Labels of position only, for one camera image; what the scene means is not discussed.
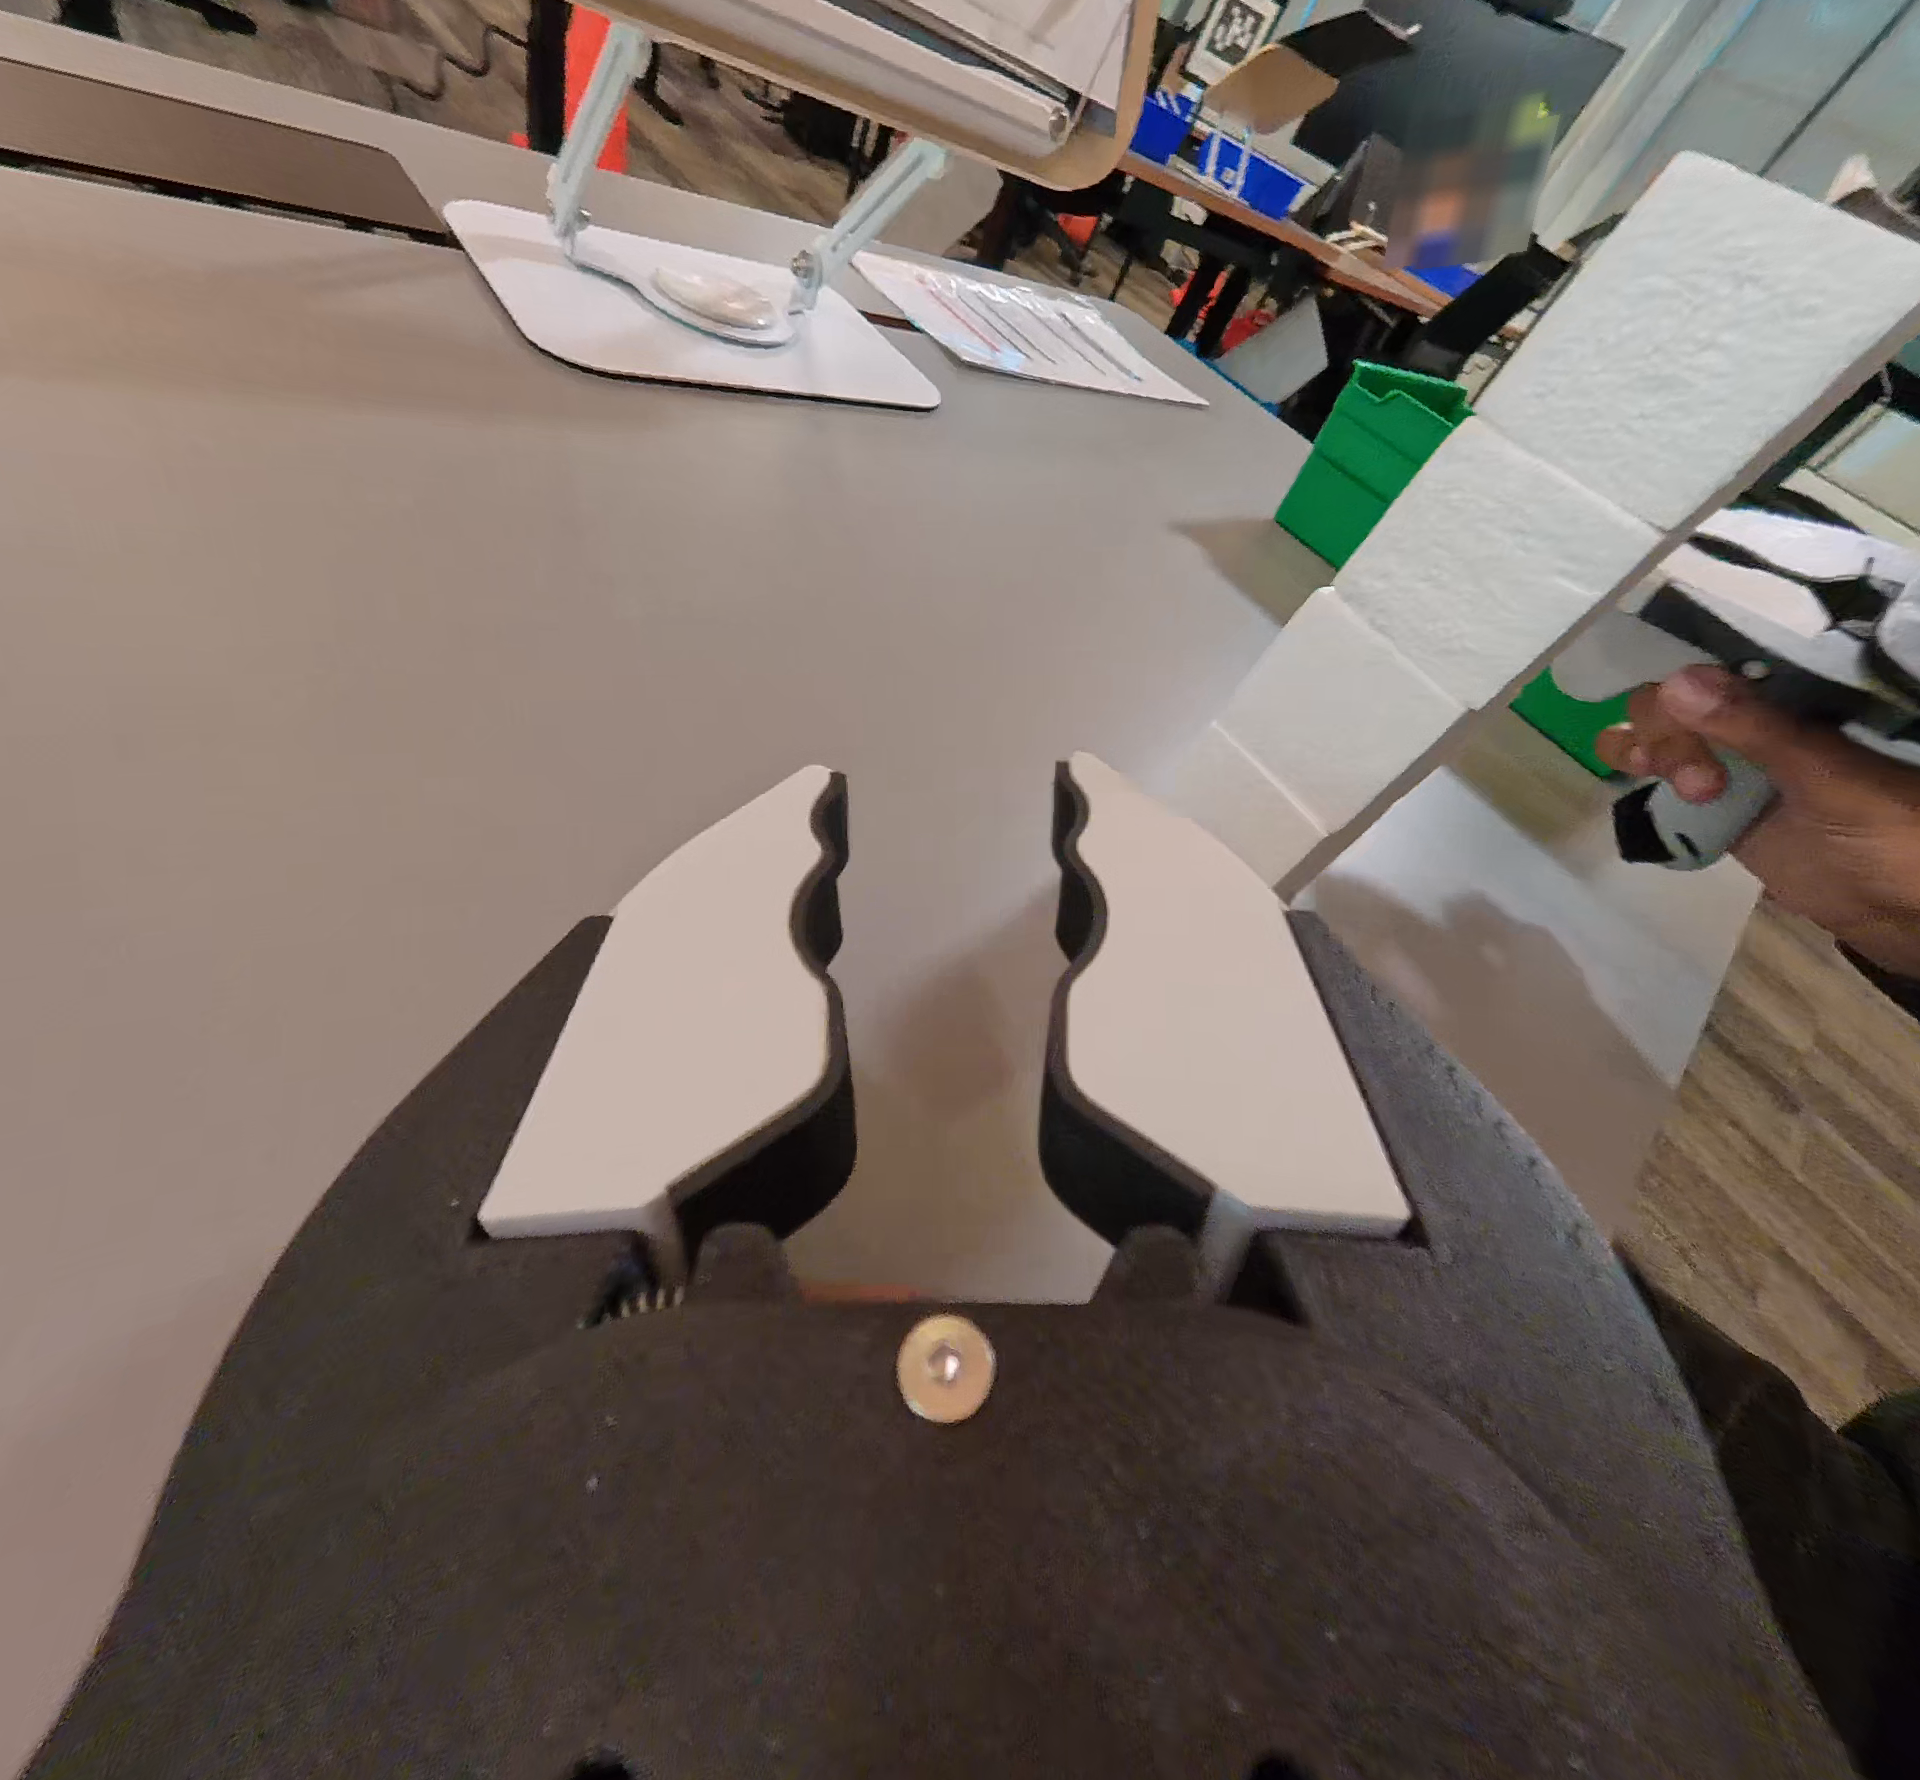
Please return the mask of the framed black white marker sign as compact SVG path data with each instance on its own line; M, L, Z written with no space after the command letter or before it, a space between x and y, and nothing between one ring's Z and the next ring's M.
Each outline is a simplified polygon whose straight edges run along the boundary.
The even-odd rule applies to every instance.
M1206 0L1189 34L1185 85L1212 89L1262 50L1292 0Z

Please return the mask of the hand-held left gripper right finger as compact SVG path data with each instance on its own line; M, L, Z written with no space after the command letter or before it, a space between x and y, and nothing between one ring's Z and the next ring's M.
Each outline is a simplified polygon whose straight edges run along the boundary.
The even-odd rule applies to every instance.
M1096 758L1052 770L1057 949L1038 1162L1108 1248L1235 1281L1272 1231L1406 1238L1412 1203L1285 898Z

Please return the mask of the person's right hand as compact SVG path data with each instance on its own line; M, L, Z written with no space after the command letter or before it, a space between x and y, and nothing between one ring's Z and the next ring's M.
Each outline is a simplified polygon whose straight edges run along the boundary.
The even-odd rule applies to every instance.
M1776 911L1915 977L1915 763L1765 707L1715 664L1640 687L1596 746L1631 781L1657 780L1692 805L1725 785L1720 748L1756 763L1776 805L1731 857Z

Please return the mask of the grey desk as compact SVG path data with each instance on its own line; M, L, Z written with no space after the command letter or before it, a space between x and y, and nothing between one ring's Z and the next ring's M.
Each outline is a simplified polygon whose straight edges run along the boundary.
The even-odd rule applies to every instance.
M1158 766L1267 640L1295 441L938 377L904 417L574 377L451 244L5 177L5 1677L188 1332L210 1387L27 1775L1765 1775L1796 1765L1661 1337L1311 924L1410 1243L1256 1306L1033 1158L1052 760ZM767 1238L481 1200L621 883L849 780L863 1212L994 1352Z

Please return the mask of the wooden table with black legs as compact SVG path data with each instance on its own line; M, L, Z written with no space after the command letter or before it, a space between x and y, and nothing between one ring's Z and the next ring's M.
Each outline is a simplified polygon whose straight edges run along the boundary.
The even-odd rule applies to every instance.
M1438 311L1446 311L1452 305L1449 292L1435 289L1429 283L1416 277L1416 273L1406 273L1397 267L1384 267L1384 263L1372 263L1367 257L1357 257L1349 249L1340 249L1334 243L1329 239L1316 239L1313 229L1285 218L1285 216L1267 216L1235 196L1230 196L1225 190L1205 183L1201 177L1189 177L1173 165L1155 165L1155 160L1144 160L1141 155L1128 150L1118 160L1116 160L1116 172L1138 179L1138 183L1147 183L1177 201L1189 201L1194 208L1205 208L1212 216L1223 216L1230 224L1235 224L1240 229L1247 233L1257 233L1267 243L1275 243L1285 249L1295 249L1302 257L1311 257L1311 263L1319 272L1319 277L1329 277L1334 289L1347 289L1347 292L1357 292L1372 305L1386 305L1386 307L1397 307L1406 313L1420 313L1420 317L1429 317Z

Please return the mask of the green plastic bin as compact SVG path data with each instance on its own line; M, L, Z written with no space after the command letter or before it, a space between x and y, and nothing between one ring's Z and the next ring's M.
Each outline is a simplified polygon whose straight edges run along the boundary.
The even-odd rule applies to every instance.
M1475 417L1475 397L1463 385L1357 363L1275 508L1275 525L1341 571L1466 417ZM1627 720L1627 693L1575 701L1553 685L1552 669L1539 669L1512 697L1512 713L1600 781L1616 781L1596 743Z

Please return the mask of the clear plastic sleeve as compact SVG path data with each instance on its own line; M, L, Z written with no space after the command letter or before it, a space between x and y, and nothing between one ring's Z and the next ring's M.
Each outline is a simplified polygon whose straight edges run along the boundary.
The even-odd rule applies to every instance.
M879 251L855 257L852 267L900 317L961 367L1069 390L1206 405L1206 396L1155 369L1082 296Z

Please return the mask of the large black monitor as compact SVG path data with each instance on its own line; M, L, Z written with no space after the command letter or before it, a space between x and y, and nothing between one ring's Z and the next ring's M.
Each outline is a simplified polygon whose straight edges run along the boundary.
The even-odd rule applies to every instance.
M1386 263L1406 272L1484 272L1520 251L1546 165L1619 66L1619 43L1483 0L1362 0L1357 11L1423 34L1406 60L1341 76L1295 126L1292 146L1330 172L1302 224L1319 239L1377 229Z

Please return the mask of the orange traffic cone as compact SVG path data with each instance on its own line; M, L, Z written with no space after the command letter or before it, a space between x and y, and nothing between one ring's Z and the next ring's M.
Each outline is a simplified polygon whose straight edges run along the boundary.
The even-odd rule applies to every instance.
M592 7L571 7L568 11L568 34L563 34L563 134L574 130L582 104L592 85L592 70L599 63L599 50L612 37L612 18ZM612 117L612 127L599 143L596 168L626 177L629 172L629 111L626 104Z

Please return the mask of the person's dark clothing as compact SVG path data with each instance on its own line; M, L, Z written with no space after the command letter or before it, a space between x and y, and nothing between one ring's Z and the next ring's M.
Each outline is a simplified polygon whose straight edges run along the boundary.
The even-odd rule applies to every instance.
M1625 1262L1776 1629L1863 1775L1915 1775L1915 1388L1830 1427L1802 1388Z

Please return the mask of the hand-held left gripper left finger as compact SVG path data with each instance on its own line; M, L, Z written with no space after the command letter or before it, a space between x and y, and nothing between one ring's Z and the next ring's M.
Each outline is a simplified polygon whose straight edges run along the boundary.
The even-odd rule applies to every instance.
M855 1165L832 963L849 781L809 763L706 825L612 911L475 1223L635 1237L685 1281L711 1231L812 1223Z

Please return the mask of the open cardboard box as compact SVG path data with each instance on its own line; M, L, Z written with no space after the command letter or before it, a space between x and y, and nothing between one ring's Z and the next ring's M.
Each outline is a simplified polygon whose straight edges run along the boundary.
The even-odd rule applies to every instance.
M1275 134L1324 105L1341 76L1406 60L1420 34L1420 21L1401 26L1377 11L1319 18L1285 42L1271 42L1216 79L1205 115L1216 115L1232 130Z

